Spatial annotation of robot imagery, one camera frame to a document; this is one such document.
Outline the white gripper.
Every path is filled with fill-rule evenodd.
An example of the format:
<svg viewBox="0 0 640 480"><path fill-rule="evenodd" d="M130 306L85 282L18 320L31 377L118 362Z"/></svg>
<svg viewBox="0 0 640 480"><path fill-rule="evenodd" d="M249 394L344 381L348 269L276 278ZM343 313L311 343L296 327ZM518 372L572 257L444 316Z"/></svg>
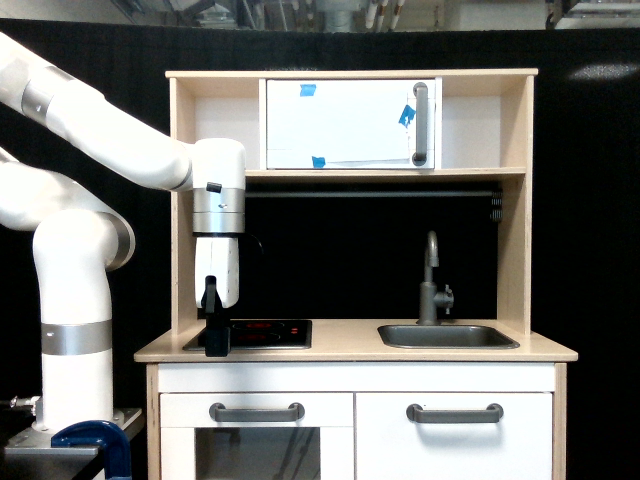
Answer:
<svg viewBox="0 0 640 480"><path fill-rule="evenodd" d="M197 237L195 245L195 300L203 309L207 357L230 352L230 327L225 308L239 300L239 242L232 237Z"/></svg>

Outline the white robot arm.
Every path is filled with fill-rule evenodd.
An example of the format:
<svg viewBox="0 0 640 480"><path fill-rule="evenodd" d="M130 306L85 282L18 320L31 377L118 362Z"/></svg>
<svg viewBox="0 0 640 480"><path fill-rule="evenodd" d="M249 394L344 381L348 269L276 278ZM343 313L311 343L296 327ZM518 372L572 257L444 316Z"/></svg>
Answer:
<svg viewBox="0 0 640 480"><path fill-rule="evenodd" d="M235 140L175 140L109 103L8 36L1 39L1 101L91 159L151 189L193 195L195 304L227 353L227 310L239 298L246 151ZM40 298L42 407L58 432L114 416L112 304L107 275L135 249L129 223L65 175L1 157L1 223L33 235Z"/></svg>

